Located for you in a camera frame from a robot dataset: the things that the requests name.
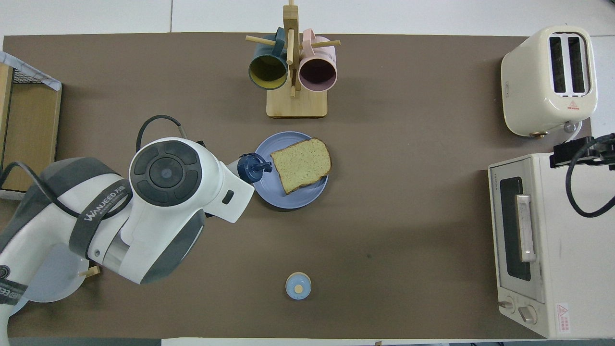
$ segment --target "blue bottle cap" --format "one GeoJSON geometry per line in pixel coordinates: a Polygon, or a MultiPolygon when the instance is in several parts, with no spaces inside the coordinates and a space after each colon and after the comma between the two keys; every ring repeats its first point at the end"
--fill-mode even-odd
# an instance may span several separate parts
{"type": "Polygon", "coordinates": [[[312,292],[312,281],[305,273],[292,273],[286,280],[286,293],[292,299],[305,299],[310,292],[312,292]]]}
{"type": "Polygon", "coordinates": [[[244,154],[237,163],[237,173],[241,180],[247,183],[255,183],[263,178],[263,172],[271,172],[271,163],[256,153],[244,154]]]}

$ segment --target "oven knob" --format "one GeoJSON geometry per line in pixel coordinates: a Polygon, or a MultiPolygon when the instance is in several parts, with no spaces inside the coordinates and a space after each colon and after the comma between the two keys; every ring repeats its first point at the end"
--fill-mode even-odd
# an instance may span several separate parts
{"type": "Polygon", "coordinates": [[[536,322],[538,322],[536,309],[534,309],[534,307],[531,305],[528,305],[526,307],[520,307],[519,315],[521,315],[523,322],[527,324],[536,324],[536,322]]]}
{"type": "Polygon", "coordinates": [[[515,312],[515,305],[511,301],[509,301],[508,299],[507,300],[502,300],[501,302],[498,302],[498,305],[501,308],[505,308],[506,311],[508,311],[508,312],[511,312],[511,313],[515,312]]]}

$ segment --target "toaster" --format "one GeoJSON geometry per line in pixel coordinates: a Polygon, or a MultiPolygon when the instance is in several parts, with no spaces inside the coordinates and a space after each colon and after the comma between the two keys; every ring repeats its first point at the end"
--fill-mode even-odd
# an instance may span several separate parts
{"type": "Polygon", "coordinates": [[[575,26],[550,26],[502,60],[506,126],[515,134],[543,137],[592,115],[596,74],[589,34],[575,26]]]}
{"type": "MultiPolygon", "coordinates": [[[[549,153],[488,168],[499,311],[549,339],[615,337],[615,209],[586,218],[566,197],[566,168],[549,153]]],[[[596,210],[615,172],[579,164],[576,200],[596,210]]]]}

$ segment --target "oven window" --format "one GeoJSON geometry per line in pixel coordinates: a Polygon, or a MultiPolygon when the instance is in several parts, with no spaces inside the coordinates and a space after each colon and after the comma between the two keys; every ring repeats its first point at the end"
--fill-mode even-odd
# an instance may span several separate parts
{"type": "Polygon", "coordinates": [[[519,237],[517,230],[517,211],[515,195],[523,194],[523,182],[520,177],[500,181],[502,198],[502,221],[504,222],[504,245],[506,247],[506,268],[510,276],[521,280],[531,279],[530,264],[521,262],[519,237]]]}

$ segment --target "mug rack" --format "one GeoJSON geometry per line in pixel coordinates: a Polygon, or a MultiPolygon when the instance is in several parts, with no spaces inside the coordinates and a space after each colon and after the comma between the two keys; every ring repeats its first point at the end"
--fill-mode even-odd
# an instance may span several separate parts
{"type": "MultiPolygon", "coordinates": [[[[314,92],[301,88],[299,82],[299,62],[301,41],[299,40],[299,7],[294,0],[284,5],[284,32],[288,64],[288,78],[283,86],[267,90],[267,115],[270,118],[322,118],[327,115],[327,92],[314,92]]],[[[269,39],[246,36],[246,41],[273,46],[276,42],[269,39]]],[[[327,41],[312,45],[313,48],[339,46],[341,42],[327,41]]]]}

